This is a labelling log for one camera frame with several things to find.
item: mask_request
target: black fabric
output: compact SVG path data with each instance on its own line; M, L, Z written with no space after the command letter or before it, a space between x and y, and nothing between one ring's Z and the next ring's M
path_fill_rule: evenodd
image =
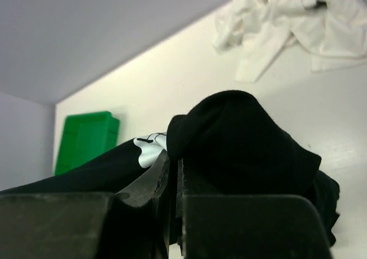
M133 140L129 140L67 173L3 190L0 194L79 191L116 193L146 171L139 165L140 154L141 149Z
M339 200L339 184L322 171L318 171L313 185L303 195L316 207L324 225L330 246L336 242L331 228L335 225L339 214L336 212Z
M291 193L312 185L321 157L279 128L249 93L207 97L167 130L171 160L202 162L206 177L225 193Z

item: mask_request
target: white print on black fabric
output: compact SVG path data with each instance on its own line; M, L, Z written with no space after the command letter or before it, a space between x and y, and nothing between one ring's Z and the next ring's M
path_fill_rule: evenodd
M142 150L139 156L139 164L142 168L150 167L163 149L167 151L166 139L166 133L154 133L134 139L134 144Z

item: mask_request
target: table surface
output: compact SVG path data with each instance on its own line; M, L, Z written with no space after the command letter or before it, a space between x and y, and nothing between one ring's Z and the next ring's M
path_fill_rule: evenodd
M340 183L335 258L367 258L367 66L312 74L309 55L295 46L284 50L258 82L237 83L240 49L214 51L214 16L58 103L54 157L67 115L111 111L120 119L122 143L165 132L172 116L187 113L212 93L244 90L299 144L319 154L321 170Z

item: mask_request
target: green plastic container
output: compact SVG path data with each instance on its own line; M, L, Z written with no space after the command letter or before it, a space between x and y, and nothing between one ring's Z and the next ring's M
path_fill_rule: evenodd
M116 146L120 121L110 112L72 115L65 119L55 168L60 175Z

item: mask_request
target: crumpled white garment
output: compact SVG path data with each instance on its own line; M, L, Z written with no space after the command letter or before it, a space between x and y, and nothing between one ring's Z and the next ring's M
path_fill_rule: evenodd
M214 47L242 46L237 81L255 82L285 46L299 42L313 72L367 63L362 0L232 0L218 13Z

